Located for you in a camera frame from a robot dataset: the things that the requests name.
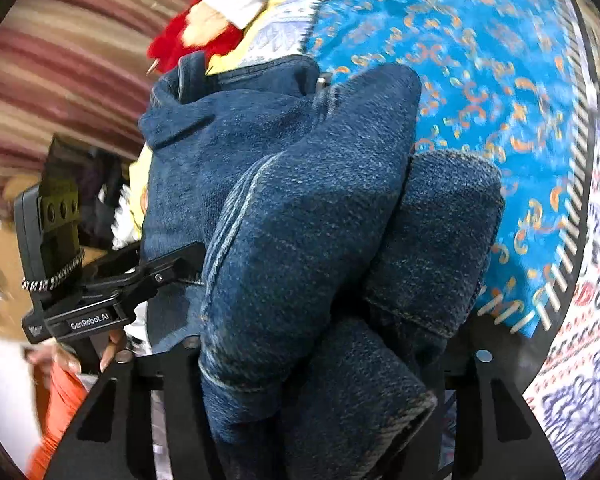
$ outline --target human hand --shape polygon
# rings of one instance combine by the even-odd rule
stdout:
[[[115,355],[126,348],[126,334],[121,328],[109,332],[109,343],[100,360],[100,370],[104,371]],[[82,370],[78,357],[66,350],[61,344],[42,344],[35,347],[27,354],[27,361],[33,365],[40,365],[44,370],[51,363],[56,363],[62,370],[79,374]]]

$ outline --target striped curtain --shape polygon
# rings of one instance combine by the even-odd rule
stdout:
[[[188,0],[18,0],[0,25],[0,189],[54,134],[134,159],[146,48]]]

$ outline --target pile of clothes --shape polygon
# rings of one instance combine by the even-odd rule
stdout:
[[[378,478],[436,405],[421,371],[480,293],[504,207],[483,157],[411,154],[412,69],[319,77],[307,56],[206,76],[194,53],[139,122],[142,256],[207,249],[203,285],[149,302],[148,336],[200,334],[228,478]]]

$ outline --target silver rivet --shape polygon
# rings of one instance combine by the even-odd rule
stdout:
[[[121,365],[130,362],[134,358],[134,353],[131,350],[121,350],[116,354],[116,362]]]
[[[182,344],[184,345],[184,348],[188,349],[188,350],[193,350],[194,348],[198,348],[200,346],[200,336],[197,335],[192,335],[190,337],[187,337]]]
[[[493,359],[491,352],[488,350],[478,350],[475,356],[478,358],[478,361],[482,361],[483,363],[490,363]]]

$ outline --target yellow fabric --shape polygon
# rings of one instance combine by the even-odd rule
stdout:
[[[207,75],[218,74],[233,70],[244,59],[251,42],[256,37],[257,32],[265,23],[266,17],[273,10],[286,0],[269,0],[267,8],[253,20],[253,23],[245,30],[244,38],[240,44],[228,53],[226,56],[216,54],[209,60],[209,66],[206,69]],[[131,188],[131,196],[129,198],[129,206],[131,215],[134,218],[134,227],[138,235],[142,235],[142,223],[144,222],[144,213],[146,212],[147,204],[147,186],[149,183],[149,168],[151,167],[151,159],[153,152],[145,144],[140,153],[140,157],[129,166],[129,181]]]

